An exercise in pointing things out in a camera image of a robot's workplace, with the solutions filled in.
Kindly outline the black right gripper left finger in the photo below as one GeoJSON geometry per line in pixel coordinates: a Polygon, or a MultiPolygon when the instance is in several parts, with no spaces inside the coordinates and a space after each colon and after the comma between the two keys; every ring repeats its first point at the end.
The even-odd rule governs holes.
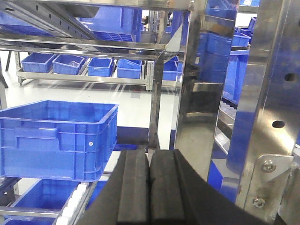
{"type": "Polygon", "coordinates": [[[147,225],[149,164],[144,150],[123,150],[81,225],[147,225]]]}

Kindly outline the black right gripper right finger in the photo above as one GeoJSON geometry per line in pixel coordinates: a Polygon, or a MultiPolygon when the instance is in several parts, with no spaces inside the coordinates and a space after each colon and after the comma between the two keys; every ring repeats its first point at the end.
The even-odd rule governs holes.
{"type": "Polygon", "coordinates": [[[205,182],[178,150],[157,150],[150,164],[153,225],[263,225],[205,182]]]}

